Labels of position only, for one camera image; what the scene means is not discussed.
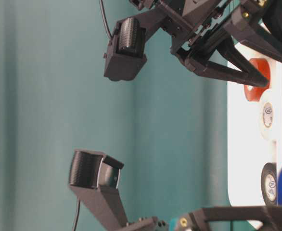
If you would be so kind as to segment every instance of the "circular label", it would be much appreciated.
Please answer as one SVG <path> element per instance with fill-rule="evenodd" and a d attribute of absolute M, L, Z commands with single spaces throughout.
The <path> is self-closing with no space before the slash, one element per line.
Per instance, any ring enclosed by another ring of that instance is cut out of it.
<path fill-rule="evenodd" d="M 275 178 L 268 174 L 265 179 L 265 190 L 270 201 L 275 201 L 277 197 L 277 184 Z"/>
<path fill-rule="evenodd" d="M 273 109 L 271 103 L 266 103 L 263 108 L 263 123 L 265 127 L 270 128 L 273 122 Z"/>

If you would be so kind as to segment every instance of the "bolt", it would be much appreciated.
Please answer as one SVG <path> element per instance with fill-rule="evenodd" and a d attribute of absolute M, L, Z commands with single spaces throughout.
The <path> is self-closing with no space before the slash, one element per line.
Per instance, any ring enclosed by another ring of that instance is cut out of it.
<path fill-rule="evenodd" d="M 244 12 L 243 16 L 244 16 L 244 18 L 248 18 L 249 17 L 249 13 L 248 12 Z"/>
<path fill-rule="evenodd" d="M 180 222 L 180 225 L 184 228 L 188 226 L 188 220 L 186 218 L 180 219 L 179 222 Z"/>

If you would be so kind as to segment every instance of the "black cable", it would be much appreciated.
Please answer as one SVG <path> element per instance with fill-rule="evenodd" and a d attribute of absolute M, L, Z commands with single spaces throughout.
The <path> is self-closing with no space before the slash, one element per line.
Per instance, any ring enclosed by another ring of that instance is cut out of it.
<path fill-rule="evenodd" d="M 77 199 L 76 215 L 75 215 L 75 220 L 74 220 L 74 225 L 73 225 L 72 231 L 76 231 L 76 229 L 77 229 L 79 214 L 80 214 L 80 200 Z"/>
<path fill-rule="evenodd" d="M 104 11 L 104 6 L 103 6 L 103 0 L 99 0 L 99 4 L 101 6 L 101 13 L 103 17 L 103 25 L 106 30 L 107 36 L 110 40 L 112 40 L 112 35 L 108 26 L 107 18 L 106 18 L 106 12 Z"/>

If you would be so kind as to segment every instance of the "black plastic mount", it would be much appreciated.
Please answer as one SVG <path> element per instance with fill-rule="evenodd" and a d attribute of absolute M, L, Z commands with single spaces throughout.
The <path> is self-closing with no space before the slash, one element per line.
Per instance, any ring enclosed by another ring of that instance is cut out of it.
<path fill-rule="evenodd" d="M 240 0 L 225 19 L 211 27 L 223 15 L 232 0 L 131 0 L 138 9 L 153 9 L 133 16 L 145 31 L 145 42 L 162 28 L 172 37 L 171 54 L 190 71 L 202 77 L 233 81 L 264 87 L 268 80 L 234 47 L 232 37 L 272 59 L 282 62 L 282 0 Z M 104 76 L 113 81 L 133 80 L 146 62 L 146 56 L 136 58 L 119 54 L 118 33 L 124 20 L 118 21 L 113 40 L 105 55 Z M 188 43 L 189 50 L 183 45 Z M 218 51 L 238 69 L 211 62 Z"/>

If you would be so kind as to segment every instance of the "green fabric backdrop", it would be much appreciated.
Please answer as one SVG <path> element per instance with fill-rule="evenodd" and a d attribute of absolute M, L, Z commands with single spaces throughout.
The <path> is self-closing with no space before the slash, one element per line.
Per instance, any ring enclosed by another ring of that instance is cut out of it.
<path fill-rule="evenodd" d="M 136 13 L 126 2 L 105 5 L 111 27 Z M 126 164 L 120 191 L 130 220 L 229 204 L 226 83 L 189 73 L 162 31 L 136 81 L 103 78 L 98 8 L 90 0 L 0 0 L 0 231 L 71 229 L 74 148 Z M 78 230 L 102 228 L 82 207 Z"/>

